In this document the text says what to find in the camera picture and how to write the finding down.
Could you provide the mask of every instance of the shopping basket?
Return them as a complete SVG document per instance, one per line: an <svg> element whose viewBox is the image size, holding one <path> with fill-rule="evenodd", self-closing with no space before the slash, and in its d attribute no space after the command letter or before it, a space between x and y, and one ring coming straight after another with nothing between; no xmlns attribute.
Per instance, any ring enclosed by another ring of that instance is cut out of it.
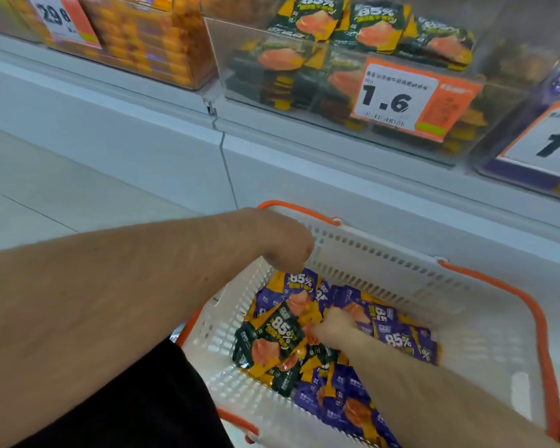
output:
<svg viewBox="0 0 560 448"><path fill-rule="evenodd" d="M560 438L560 400L541 308L497 279L395 245L339 219L280 201L275 210L302 222L315 248L306 267L348 284L424 323L442 346L440 366L482 387ZM187 323L177 343L199 371L223 419L269 448L361 446L240 372L231 360L235 331L273 268L259 258Z"/></svg>

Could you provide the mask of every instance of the clear plastic display bin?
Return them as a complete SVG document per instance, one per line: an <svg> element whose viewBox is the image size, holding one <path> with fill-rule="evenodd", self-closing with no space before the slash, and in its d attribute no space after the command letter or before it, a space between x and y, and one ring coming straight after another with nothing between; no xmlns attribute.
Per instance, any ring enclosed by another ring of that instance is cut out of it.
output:
<svg viewBox="0 0 560 448"><path fill-rule="evenodd" d="M187 89L216 72L198 0L79 0L94 43L55 36L29 0L14 3L57 50Z"/></svg>
<svg viewBox="0 0 560 448"><path fill-rule="evenodd" d="M527 101L560 60L560 0L201 7L226 97L445 164ZM379 67L366 68L368 59ZM378 91L362 116L368 79Z"/></svg>
<svg viewBox="0 0 560 448"><path fill-rule="evenodd" d="M0 0L0 33L32 42L39 41L8 0Z"/></svg>
<svg viewBox="0 0 560 448"><path fill-rule="evenodd" d="M476 170L560 198L560 71L474 152Z"/></svg>

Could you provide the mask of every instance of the hand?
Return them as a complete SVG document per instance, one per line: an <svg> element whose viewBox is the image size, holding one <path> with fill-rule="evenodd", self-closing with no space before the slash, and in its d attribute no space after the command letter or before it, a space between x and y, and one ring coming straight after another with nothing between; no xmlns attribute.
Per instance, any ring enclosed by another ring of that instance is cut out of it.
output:
<svg viewBox="0 0 560 448"><path fill-rule="evenodd" d="M297 220L269 210L254 209L263 257L274 268L301 273L314 250L314 238Z"/></svg>
<svg viewBox="0 0 560 448"><path fill-rule="evenodd" d="M343 351L344 347L356 337L359 327L355 318L343 309L332 306L325 314L324 321L314 328L314 335L329 348Z"/></svg>

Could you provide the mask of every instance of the black sleeve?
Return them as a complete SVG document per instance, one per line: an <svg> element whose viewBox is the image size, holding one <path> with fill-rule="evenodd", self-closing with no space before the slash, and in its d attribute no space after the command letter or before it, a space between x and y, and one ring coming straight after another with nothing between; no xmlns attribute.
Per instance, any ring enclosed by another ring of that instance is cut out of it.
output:
<svg viewBox="0 0 560 448"><path fill-rule="evenodd" d="M231 441L205 383L166 339L73 410L13 448L168 448Z"/></svg>

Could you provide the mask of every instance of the forearm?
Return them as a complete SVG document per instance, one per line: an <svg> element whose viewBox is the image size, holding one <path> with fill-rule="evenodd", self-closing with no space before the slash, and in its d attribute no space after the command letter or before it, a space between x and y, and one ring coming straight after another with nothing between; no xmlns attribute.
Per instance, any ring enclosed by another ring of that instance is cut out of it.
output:
<svg viewBox="0 0 560 448"><path fill-rule="evenodd" d="M344 352L406 448L560 448L542 429L451 371L356 329Z"/></svg>
<svg viewBox="0 0 560 448"><path fill-rule="evenodd" d="M96 392L264 254L252 211L1 251L0 447Z"/></svg>

